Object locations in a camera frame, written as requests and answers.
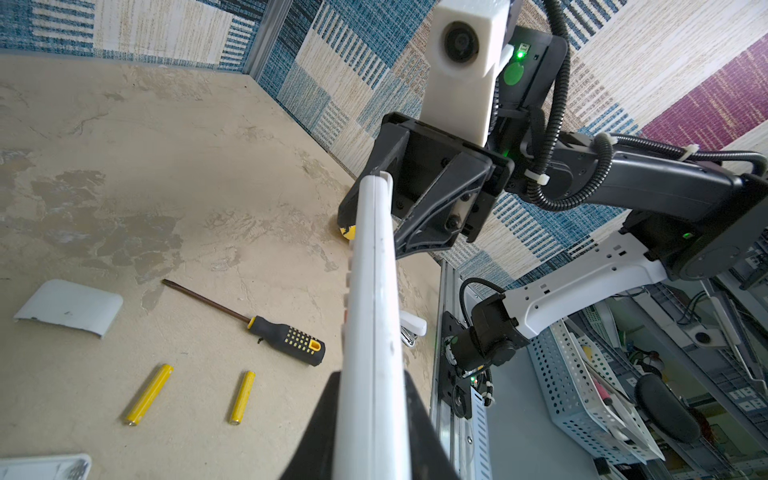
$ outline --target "screwdriver shaft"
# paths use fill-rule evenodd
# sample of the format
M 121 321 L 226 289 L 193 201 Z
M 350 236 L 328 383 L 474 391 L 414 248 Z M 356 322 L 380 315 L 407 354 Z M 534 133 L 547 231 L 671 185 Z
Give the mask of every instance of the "screwdriver shaft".
M 231 316 L 235 317 L 238 320 L 242 320 L 245 323 L 250 323 L 250 318 L 248 318 L 247 316 L 240 315 L 238 312 L 230 310 L 230 309 L 226 308 L 224 305 L 220 305 L 219 303 L 216 303 L 213 300 L 207 299 L 204 296 L 200 295 L 199 293 L 195 293 L 192 290 L 184 288 L 183 286 L 179 285 L 176 282 L 171 282 L 168 279 L 163 279 L 162 283 L 165 286 L 169 286 L 170 288 L 172 288 L 174 290 L 178 290 L 179 292 L 185 293 L 185 294 L 191 296 L 194 299 L 197 299 L 197 300 L 199 300 L 199 301 L 201 301 L 203 303 L 206 303 L 207 305 L 212 306 L 216 310 L 221 310 L 222 312 L 224 312 L 224 313 L 226 313 L 228 315 L 231 315 Z

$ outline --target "black cushion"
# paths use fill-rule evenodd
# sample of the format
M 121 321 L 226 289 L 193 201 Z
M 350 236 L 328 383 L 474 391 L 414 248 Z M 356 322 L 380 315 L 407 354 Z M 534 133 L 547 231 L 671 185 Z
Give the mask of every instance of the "black cushion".
M 659 377 L 640 377 L 634 398 L 655 427 L 678 442 L 693 443 L 701 436 L 699 423 Z

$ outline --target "camera lens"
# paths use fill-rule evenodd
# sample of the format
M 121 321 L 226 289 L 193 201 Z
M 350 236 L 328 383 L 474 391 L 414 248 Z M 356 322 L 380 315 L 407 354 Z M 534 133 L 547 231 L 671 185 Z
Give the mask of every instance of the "camera lens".
M 472 60 L 478 52 L 478 36 L 472 27 L 464 22 L 448 25 L 445 34 L 445 53 L 457 63 Z

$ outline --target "screwdriver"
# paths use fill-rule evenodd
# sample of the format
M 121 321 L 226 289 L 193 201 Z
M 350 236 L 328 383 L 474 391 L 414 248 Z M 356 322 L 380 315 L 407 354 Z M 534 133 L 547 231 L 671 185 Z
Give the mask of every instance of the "screwdriver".
M 309 363 L 311 366 L 318 366 L 326 355 L 325 343 L 313 336 L 307 335 L 301 330 L 293 328 L 292 326 L 288 326 L 284 323 L 272 323 L 262 316 L 248 318 L 247 316 L 240 315 L 238 312 L 234 312 L 192 290 L 184 288 L 176 282 L 163 279 L 162 283 L 165 286 L 169 286 L 174 290 L 178 290 L 194 299 L 206 303 L 217 310 L 221 310 L 238 320 L 244 321 L 248 324 L 248 331 L 253 335 L 262 337 L 272 346 L 272 348 L 287 353 L 295 359 Z

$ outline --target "screw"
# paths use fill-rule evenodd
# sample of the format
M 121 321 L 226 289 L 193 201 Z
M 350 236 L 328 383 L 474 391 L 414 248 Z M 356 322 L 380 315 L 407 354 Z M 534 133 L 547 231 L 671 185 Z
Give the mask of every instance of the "screw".
M 449 230 L 456 230 L 458 228 L 458 222 L 461 220 L 461 218 L 458 217 L 458 215 L 451 215 L 448 217 L 448 221 L 445 222 L 445 227 Z

